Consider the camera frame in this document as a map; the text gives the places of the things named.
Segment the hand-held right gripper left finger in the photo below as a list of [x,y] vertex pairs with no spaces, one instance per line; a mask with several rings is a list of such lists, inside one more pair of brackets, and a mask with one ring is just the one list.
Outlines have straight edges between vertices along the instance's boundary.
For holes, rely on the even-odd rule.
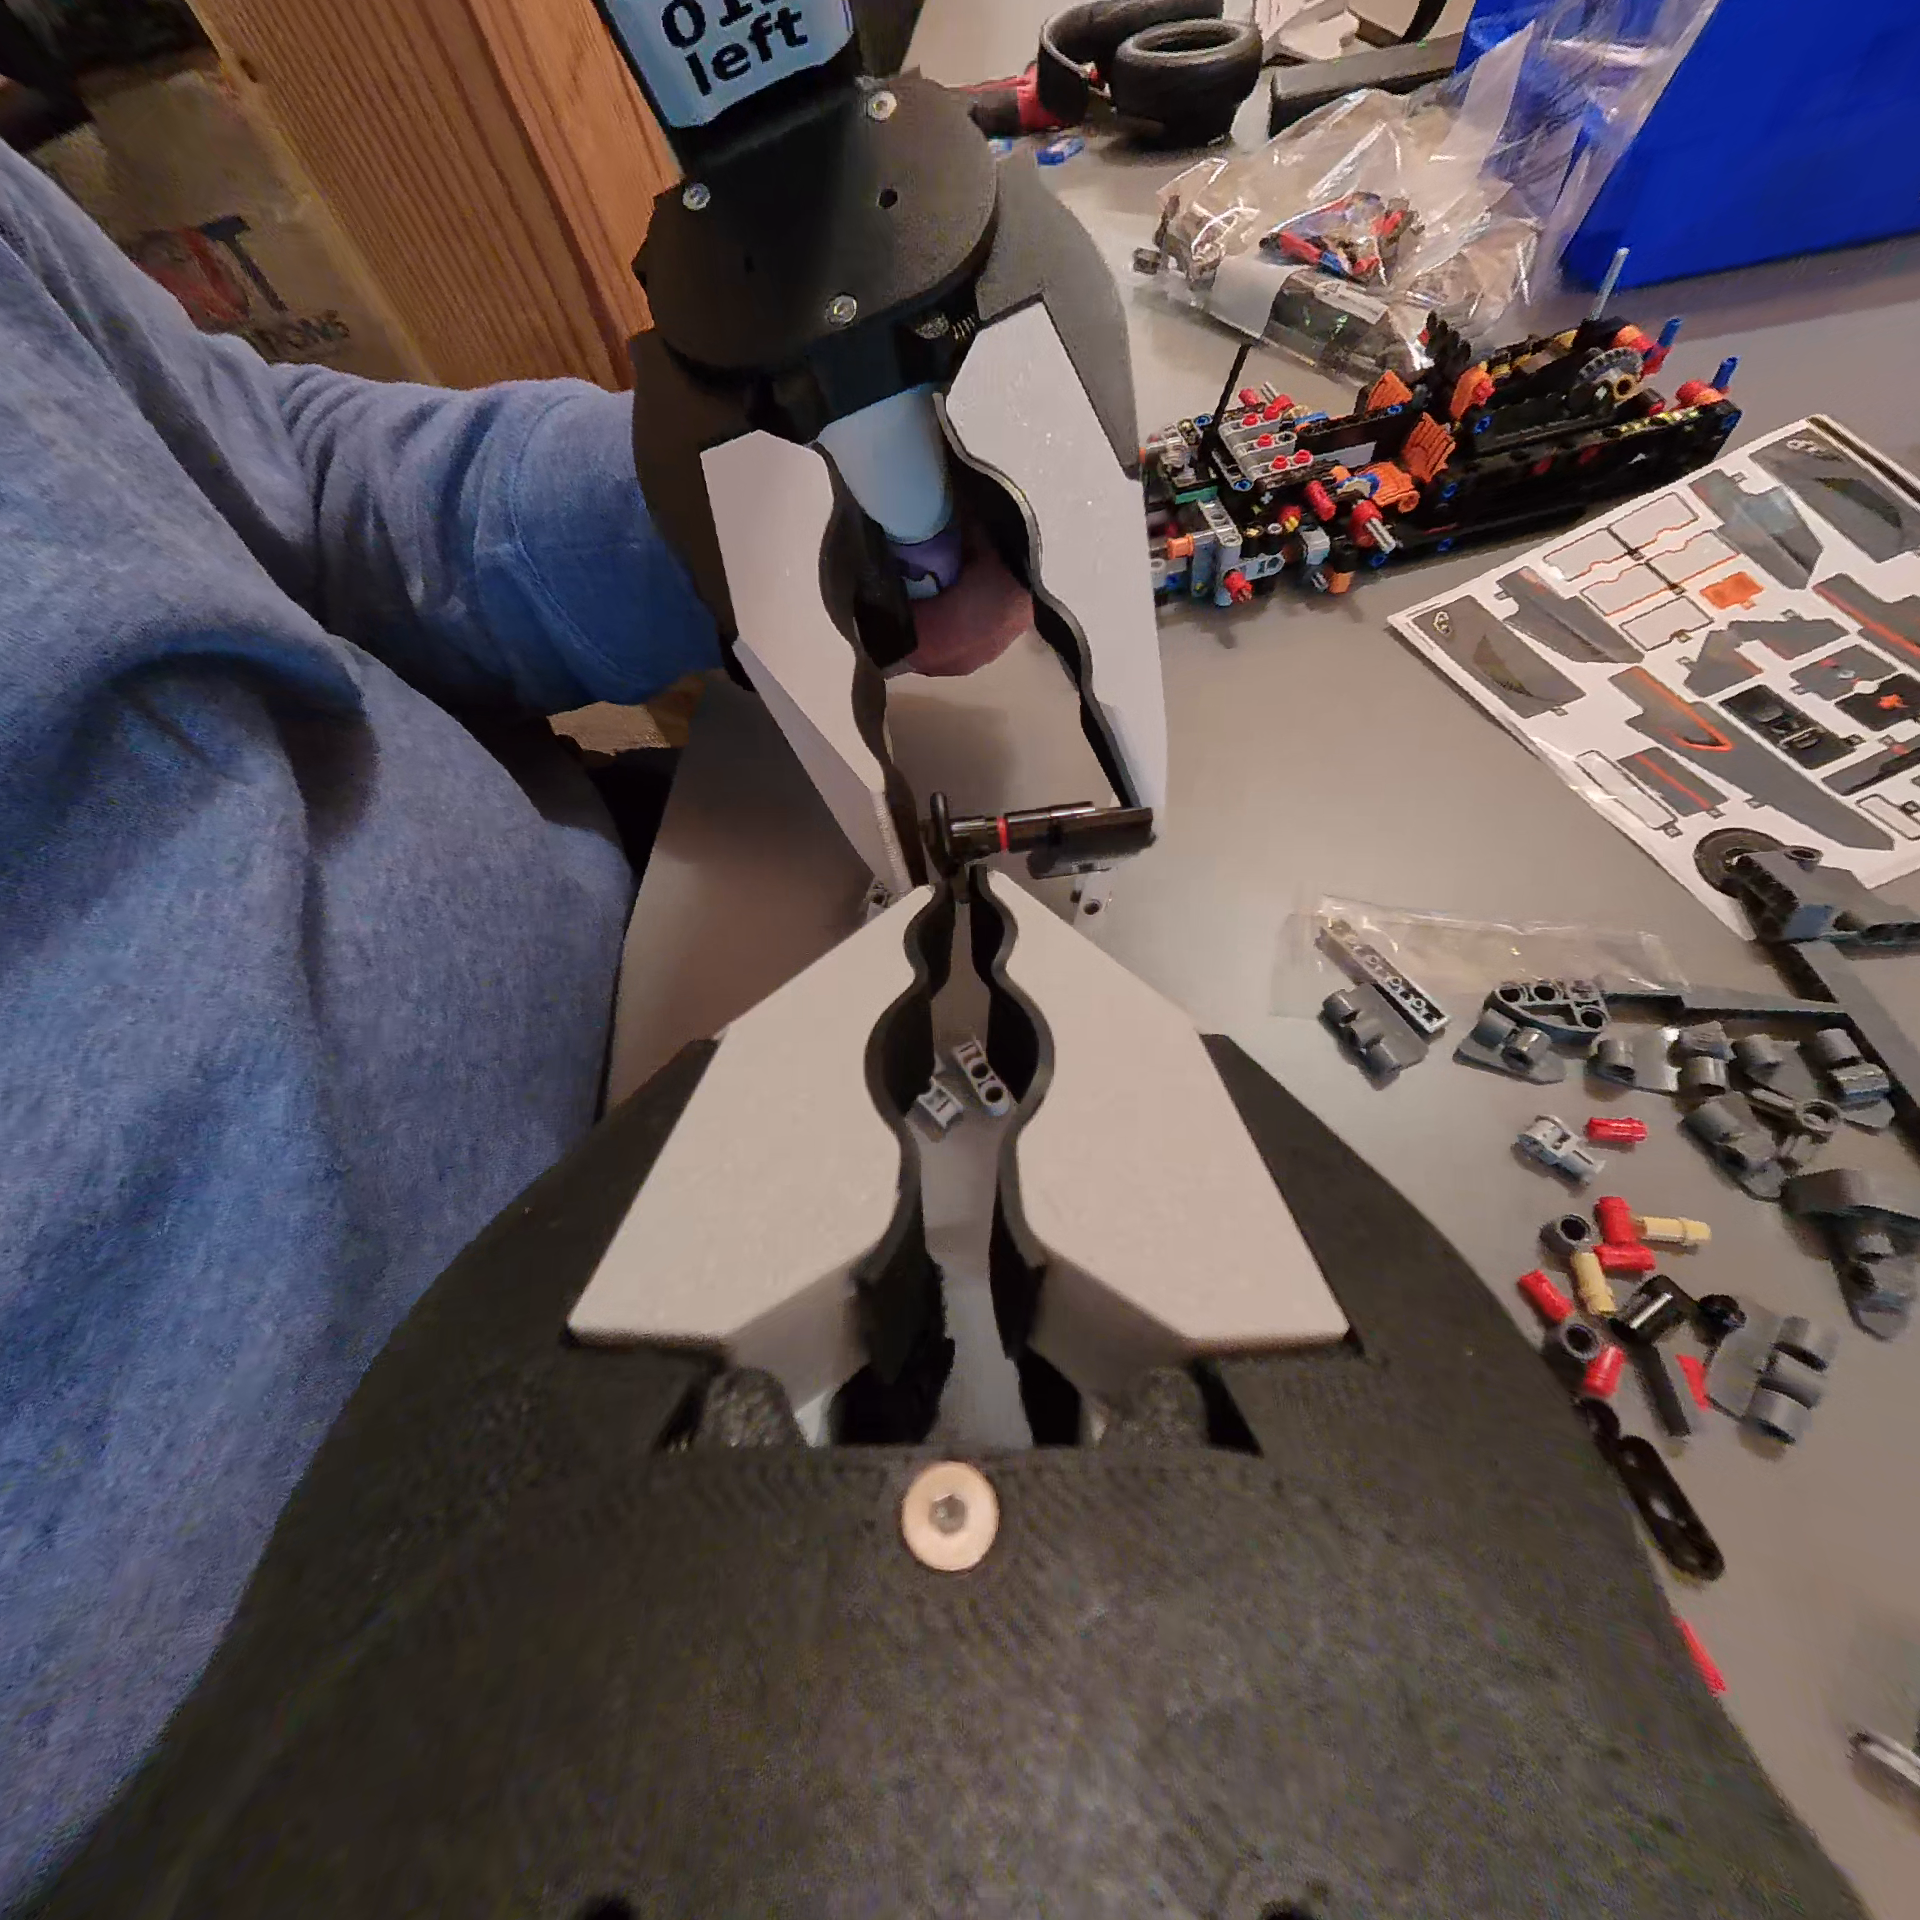
[[953,1367],[913,1110],[953,893],[925,885],[737,1016],[567,1318],[585,1345],[705,1352],[929,1438]]

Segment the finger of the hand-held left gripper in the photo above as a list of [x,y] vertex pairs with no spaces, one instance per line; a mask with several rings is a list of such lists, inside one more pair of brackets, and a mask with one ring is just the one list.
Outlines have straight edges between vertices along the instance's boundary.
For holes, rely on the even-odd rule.
[[735,651],[834,823],[893,896],[922,885],[918,828],[857,633],[862,513],[811,446],[750,432],[705,453]]
[[1115,799],[1163,813],[1169,720],[1144,495],[1043,304],[982,327],[942,416],[951,453],[1018,517],[1041,635]]

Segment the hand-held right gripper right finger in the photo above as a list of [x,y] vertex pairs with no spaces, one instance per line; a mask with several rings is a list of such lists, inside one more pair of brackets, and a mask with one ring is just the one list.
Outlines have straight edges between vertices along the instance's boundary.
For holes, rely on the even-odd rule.
[[1074,1446],[1144,1375],[1317,1352],[1352,1318],[1170,998],[1002,873],[973,883],[999,1141],[991,1285],[1031,1439]]

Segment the black curved lego panel assembly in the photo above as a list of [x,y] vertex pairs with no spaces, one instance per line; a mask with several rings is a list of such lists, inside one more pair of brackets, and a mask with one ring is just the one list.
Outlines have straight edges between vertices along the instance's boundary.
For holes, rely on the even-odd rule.
[[1158,838],[1153,806],[1065,803],[995,813],[959,813],[944,793],[929,797],[925,844],[942,873],[1018,857],[1035,879],[1104,873]]

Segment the pile of coloured lego pins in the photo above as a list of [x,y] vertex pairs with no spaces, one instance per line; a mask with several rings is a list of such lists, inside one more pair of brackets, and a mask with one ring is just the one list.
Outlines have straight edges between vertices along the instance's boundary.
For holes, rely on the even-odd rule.
[[1542,1352],[1567,1387],[1600,1461],[1613,1472],[1659,1559],[1696,1583],[1723,1575],[1723,1551],[1686,1495],[1662,1443],[1687,1443],[1711,1408],[1709,1355],[1737,1331],[1736,1305],[1704,1301],[1665,1269],[1665,1256],[1711,1231],[1680,1216],[1647,1216],[1595,1191],[1598,1145],[1638,1145],[1638,1119],[1595,1117],[1582,1134],[1553,1115],[1522,1126],[1515,1151],[1590,1197],[1542,1230],[1544,1262],[1515,1291],[1542,1331]]

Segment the partly built lego car model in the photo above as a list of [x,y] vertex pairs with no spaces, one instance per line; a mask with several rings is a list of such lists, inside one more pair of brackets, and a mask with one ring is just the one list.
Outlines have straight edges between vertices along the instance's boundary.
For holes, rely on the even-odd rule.
[[1341,593],[1690,475],[1739,423],[1739,359],[1659,391],[1680,327],[1595,318],[1480,351],[1433,319],[1427,367],[1381,373],[1344,416],[1245,384],[1239,351],[1215,412],[1141,448],[1158,601],[1237,607],[1281,583]]

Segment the lego sticker sheet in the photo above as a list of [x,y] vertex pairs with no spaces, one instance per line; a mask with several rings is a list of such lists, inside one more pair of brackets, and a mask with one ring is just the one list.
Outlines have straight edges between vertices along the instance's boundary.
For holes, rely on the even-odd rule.
[[1727,926],[1709,855],[1919,867],[1919,480],[1810,416],[1389,621]]

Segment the cluster of white lego beams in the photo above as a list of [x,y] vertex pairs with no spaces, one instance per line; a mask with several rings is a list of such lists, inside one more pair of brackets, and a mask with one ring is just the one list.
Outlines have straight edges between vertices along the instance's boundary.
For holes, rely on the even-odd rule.
[[1013,1109],[1016,1096],[993,1067],[987,1048],[978,1038],[966,1036],[938,1056],[914,1102],[914,1117],[929,1135],[946,1139],[973,1113],[1002,1119]]

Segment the clear bag of lego parts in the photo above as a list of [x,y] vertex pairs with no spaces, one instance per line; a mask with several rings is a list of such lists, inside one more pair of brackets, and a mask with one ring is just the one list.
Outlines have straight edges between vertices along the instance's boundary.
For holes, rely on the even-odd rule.
[[1338,375],[1429,367],[1526,307],[1542,221],[1509,181],[1518,60],[1410,93],[1359,89],[1160,192],[1134,271],[1251,342]]

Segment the dark grey curved lego beam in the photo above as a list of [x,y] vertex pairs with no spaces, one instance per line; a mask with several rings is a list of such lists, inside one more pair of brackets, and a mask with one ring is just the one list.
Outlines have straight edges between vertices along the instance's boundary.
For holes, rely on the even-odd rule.
[[1587,976],[1506,977],[1489,990],[1483,1008],[1576,1054],[1594,1051],[1615,1025],[1600,982]]

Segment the long grey lego strip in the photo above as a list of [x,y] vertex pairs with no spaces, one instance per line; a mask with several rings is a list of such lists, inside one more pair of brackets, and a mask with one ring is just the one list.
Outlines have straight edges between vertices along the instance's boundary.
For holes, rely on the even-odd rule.
[[1822,1094],[1851,1119],[1887,1109],[1888,1119],[1915,1139],[1915,1023],[1905,1023],[1877,990],[1879,974],[1894,961],[1915,969],[1915,940],[1873,943],[1855,933],[1824,933],[1798,942],[1761,940],[1761,949],[1789,985],[1803,990],[1800,998],[1783,990],[1750,991],[1696,982],[1602,982],[1600,995],[1613,1008],[1665,1015],[1682,1023],[1736,1020],[1790,1025]]

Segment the person's left hand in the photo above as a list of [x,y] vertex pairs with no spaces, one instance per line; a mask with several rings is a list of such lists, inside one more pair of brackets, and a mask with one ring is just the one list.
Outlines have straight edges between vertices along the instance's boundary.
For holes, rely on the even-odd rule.
[[914,644],[890,676],[966,679],[999,660],[1035,625],[1031,591],[993,552],[970,549],[957,583],[910,598]]

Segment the pile of dark grey connectors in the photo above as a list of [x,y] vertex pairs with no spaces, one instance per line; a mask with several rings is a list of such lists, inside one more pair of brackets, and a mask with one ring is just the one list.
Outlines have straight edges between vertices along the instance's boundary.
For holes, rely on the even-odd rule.
[[[1672,1096],[1680,1134],[1721,1180],[1783,1209],[1824,1248],[1840,1302],[1862,1333],[1894,1339],[1914,1323],[1915,1193],[1834,1158],[1843,1134],[1879,1132],[1890,1124],[1888,1113],[1851,1119],[1822,1094],[1790,1025],[1682,1023],[1608,1006],[1613,1031],[1590,1054],[1576,1054],[1489,1012],[1483,1001],[1450,1033],[1437,1001],[1376,951],[1350,947],[1344,956],[1365,981],[1326,997],[1320,1020],[1375,1085],[1394,1084],[1437,1045],[1450,1045],[1458,1064],[1529,1087],[1568,1087],[1582,1072],[1594,1084]],[[1595,1117],[1647,1124],[1619,1105],[1561,1123],[1582,1134]],[[1765,1312],[1727,1291],[1696,1295],[1742,1312],[1739,1328],[1711,1348],[1711,1408],[1765,1446],[1798,1445],[1829,1391],[1839,1339],[1802,1313]]]

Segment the cardboard box with print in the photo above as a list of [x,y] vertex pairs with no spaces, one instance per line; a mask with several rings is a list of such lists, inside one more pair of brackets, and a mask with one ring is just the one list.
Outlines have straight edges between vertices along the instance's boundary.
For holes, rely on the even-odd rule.
[[205,331],[265,359],[432,380],[344,228],[217,55],[81,81],[87,123],[34,153]]

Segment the blue bin with tag label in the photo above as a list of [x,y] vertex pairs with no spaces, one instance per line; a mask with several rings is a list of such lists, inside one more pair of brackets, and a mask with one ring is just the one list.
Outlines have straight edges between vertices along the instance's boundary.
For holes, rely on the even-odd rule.
[[1633,289],[1919,225],[1919,4],[1719,1],[1582,238]]

